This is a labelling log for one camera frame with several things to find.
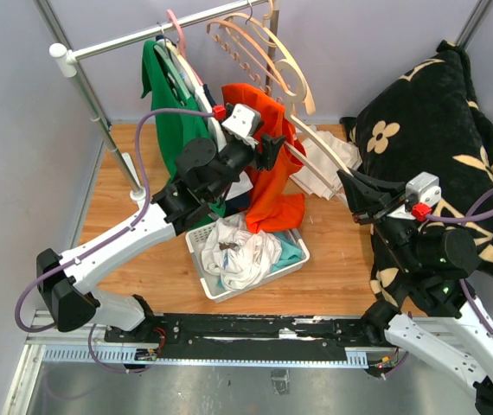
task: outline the metal rod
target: metal rod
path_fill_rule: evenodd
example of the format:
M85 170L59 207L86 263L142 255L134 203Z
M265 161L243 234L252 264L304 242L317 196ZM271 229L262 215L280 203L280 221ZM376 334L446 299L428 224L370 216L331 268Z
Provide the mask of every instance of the metal rod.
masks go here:
M86 92L86 87L83 82L83 79L77 73L74 77L71 78L72 83L75 85L76 89L81 93L81 96L86 101L87 106L89 107L89 111L93 115L93 121L100 121L99 114L97 112L97 108L94 106L94 103L91 101L91 97ZM105 142L106 149L110 152L116 165L124 175L124 178L131 186L131 191L133 193L139 193L142 191L142 188L137 180L135 180L135 176L132 174L129 166L125 163L124 158L122 157L122 153L119 151L118 146L114 143L112 135L110 134L110 129L107 125L102 122L99 122L100 130L102 132L102 139Z
M251 0L250 4L247 0L241 0L239 2L224 4L223 6L214 7L213 9L204 10L199 13L195 13L194 15L183 17L177 20L177 22L181 25L182 28L186 28L187 26L191 26L196 23L206 22L207 20L213 19L214 17L224 16L228 13L234 13L235 11L243 10L244 8L250 7L250 5L255 6L262 3L267 3L267 0ZM102 54L113 49L131 45L132 43L145 41L157 35L161 35L163 32L167 33L172 30L175 30L174 25L171 22L167 22L162 25L156 26L155 28L142 30L140 32L119 37L118 39L113 39L111 41L105 41L103 43L90 46L88 48L71 51L70 56L75 61L81 61L82 59L95 56L96 54Z
M270 31L277 36L278 34L278 25L279 25L279 10L274 10L272 14L272 18L270 19ZM275 60L275 47L268 46L267 48L267 57L270 58L271 61ZM271 72L272 69L268 65L266 67L267 72ZM272 90L272 78L269 75L266 75L266 90Z
M477 31L479 25L483 22L484 17L490 11L493 5L493 0L479 0L476 6L471 11L470 17L456 40L456 44L466 49L471 41L471 38Z
M50 5L49 0L34 0L34 2L36 8L39 10L42 19L47 24L47 27L50 30L50 33L52 34L54 39L58 43L64 45L66 48L71 49L72 45L68 40L66 36L66 32L64 32L64 29L62 28L60 21L58 20L58 16L54 12L53 7ZM102 104L100 104L99 98L95 94L93 87L89 82L89 79L85 75L85 72L83 72L83 68L81 67L80 64L75 64L74 66L77 69L78 76L81 77L83 86L88 95L88 99L93 103L93 105L96 108L97 115L95 116L95 118L99 117L100 122L103 123L106 126L106 128L109 128L111 124L110 119L106 116L106 112L102 107Z

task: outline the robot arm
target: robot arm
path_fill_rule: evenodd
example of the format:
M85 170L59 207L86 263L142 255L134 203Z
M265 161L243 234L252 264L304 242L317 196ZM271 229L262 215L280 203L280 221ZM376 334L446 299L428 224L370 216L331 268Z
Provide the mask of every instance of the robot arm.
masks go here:
M404 277L388 294L405 297L437 317L464 345L467 353L422 329L384 299L362 318L368 338L404 348L450 375L476 398L483 415L493 415L493 321L464 281L477 268L471 236L463 228L435 227L419 232L431 207L440 200L439 179L422 173L404 183L378 181L353 171L339 172L353 218L371 223Z
M47 249L37 256L38 276L61 268L38 284L59 331L95 322L121 329L137 342L152 332L154 314L143 298L117 296L97 285L142 251L174 238L208 216L209 204L224 196L248 165L273 167L285 137L263 135L258 146L253 134L261 126L259 113L245 105L229 107L227 113L222 126L229 142L223 150L218 152L215 143L206 138L192 140L176 159L175 178L151 201L142 201L132 217L61 255Z

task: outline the green shirt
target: green shirt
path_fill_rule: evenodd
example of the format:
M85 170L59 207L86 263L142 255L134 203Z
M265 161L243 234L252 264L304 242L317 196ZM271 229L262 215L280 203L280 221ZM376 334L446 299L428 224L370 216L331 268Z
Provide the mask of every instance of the green shirt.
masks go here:
M146 41L143 46L143 95L152 92L151 110L158 108L183 108L199 111L195 98L184 85L176 67L171 63L163 47L155 41ZM208 128L201 117L183 114L160 114L156 116L158 146L163 162L170 173L170 180L176 175L176 158L186 143L198 137L211 139ZM223 215L225 204L214 212Z

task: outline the orange shirt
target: orange shirt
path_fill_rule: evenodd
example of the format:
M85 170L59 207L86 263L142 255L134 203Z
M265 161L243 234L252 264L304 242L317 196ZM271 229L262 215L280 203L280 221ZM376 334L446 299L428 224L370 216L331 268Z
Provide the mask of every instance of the orange shirt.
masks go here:
M286 141L303 154L303 145L294 139L295 127L285 119L285 108L248 84L225 85L222 89L226 104L244 104L258 111L264 125L254 135L260 140L262 134L271 137L286 136ZM282 195L289 176L302 168L285 146L279 152L275 167L270 171L247 169L253 183L251 206L245 216L246 226L252 233L277 232L299 227L304 217L304 194Z

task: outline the wooden floor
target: wooden floor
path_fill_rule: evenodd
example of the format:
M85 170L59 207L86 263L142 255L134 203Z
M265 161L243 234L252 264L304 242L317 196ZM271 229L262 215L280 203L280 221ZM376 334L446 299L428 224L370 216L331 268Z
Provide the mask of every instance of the wooden floor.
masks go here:
M338 125L318 128L332 131L337 137L343 135ZM134 134L135 125L116 125L112 131L119 148L129 152L135 161ZM157 149L154 125L143 128L141 149L154 193L168 180ZM300 189L290 181L286 192L296 193ZM115 162L106 154L81 243L136 211L137 206L129 197L129 187ZM307 196L306 214L299 231L311 253L302 270L223 303L206 298L184 235L138 255L99 287L121 295L141 295L159 312L362 315L375 300L368 283L373 262L368 227L353 223L349 210L340 201ZM404 309L421 316L411 303L407 302Z

